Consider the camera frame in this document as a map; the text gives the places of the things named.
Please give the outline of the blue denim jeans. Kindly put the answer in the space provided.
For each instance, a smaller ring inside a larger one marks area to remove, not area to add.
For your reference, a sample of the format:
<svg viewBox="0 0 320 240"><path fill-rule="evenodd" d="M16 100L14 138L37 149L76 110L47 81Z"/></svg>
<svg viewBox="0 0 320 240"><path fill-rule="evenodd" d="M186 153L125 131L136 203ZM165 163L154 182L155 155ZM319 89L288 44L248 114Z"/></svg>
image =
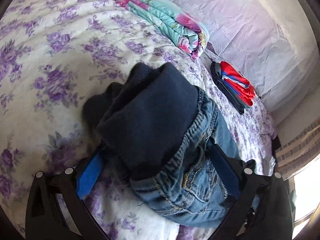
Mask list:
<svg viewBox="0 0 320 240"><path fill-rule="evenodd" d="M124 84L89 98L82 116L118 163L118 172L155 213L183 226L215 228L235 203L241 161L216 103L173 64L136 64Z"/></svg>

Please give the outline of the beige striped curtain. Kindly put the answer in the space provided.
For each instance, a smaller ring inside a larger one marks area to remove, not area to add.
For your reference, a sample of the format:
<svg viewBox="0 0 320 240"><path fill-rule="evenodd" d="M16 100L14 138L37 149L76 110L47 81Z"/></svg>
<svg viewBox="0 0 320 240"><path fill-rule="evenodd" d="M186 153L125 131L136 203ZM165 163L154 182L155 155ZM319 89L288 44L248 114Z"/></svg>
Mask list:
<svg viewBox="0 0 320 240"><path fill-rule="evenodd" d="M276 150L278 172L284 180L304 169L319 155L319 118L295 139Z"/></svg>

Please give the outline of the red folded garment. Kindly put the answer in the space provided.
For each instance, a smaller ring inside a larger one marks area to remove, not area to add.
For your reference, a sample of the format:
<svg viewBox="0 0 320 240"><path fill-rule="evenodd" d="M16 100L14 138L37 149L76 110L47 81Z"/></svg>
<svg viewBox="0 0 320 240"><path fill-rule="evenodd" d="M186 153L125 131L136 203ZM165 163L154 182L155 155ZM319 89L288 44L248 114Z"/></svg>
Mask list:
<svg viewBox="0 0 320 240"><path fill-rule="evenodd" d="M228 62L221 61L221 79L248 107L253 106L255 91L250 82L239 74Z"/></svg>

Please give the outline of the dark folded garments stack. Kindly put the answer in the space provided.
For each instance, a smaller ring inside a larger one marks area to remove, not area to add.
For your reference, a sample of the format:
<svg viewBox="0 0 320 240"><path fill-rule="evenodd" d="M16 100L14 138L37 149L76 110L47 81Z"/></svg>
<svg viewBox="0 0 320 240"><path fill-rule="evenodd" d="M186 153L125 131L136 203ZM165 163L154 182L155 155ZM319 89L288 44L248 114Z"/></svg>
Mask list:
<svg viewBox="0 0 320 240"><path fill-rule="evenodd" d="M210 65L210 72L212 76L212 80L218 89L226 96L228 101L232 104L232 106L238 111L240 115L243 115L245 112L245 107L242 102L238 99L236 94L224 84L221 77L221 67L217 62L212 62Z"/></svg>

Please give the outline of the purple floral bedspread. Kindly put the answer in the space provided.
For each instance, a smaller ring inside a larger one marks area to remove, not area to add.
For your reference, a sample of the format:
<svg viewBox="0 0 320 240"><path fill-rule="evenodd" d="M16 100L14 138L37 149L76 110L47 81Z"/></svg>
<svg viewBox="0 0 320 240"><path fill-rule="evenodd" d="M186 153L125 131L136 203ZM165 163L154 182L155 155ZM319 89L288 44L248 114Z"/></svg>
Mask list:
<svg viewBox="0 0 320 240"><path fill-rule="evenodd" d="M25 236L35 173L62 172L95 146L81 121L85 101L124 83L137 62L172 63L217 103L243 160L273 165L271 116L259 99L243 115L217 89L211 58L193 60L114 0L13 0L1 19L1 208Z"/></svg>

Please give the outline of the teal pink floral folded blanket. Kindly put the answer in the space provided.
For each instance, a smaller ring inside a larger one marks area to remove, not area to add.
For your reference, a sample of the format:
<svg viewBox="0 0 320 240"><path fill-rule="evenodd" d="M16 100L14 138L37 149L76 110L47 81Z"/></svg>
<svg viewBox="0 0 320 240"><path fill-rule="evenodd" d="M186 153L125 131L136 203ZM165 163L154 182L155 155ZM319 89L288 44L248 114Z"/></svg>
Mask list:
<svg viewBox="0 0 320 240"><path fill-rule="evenodd" d="M207 47L209 32L196 18L169 0L117 0L132 13L153 24L193 59Z"/></svg>

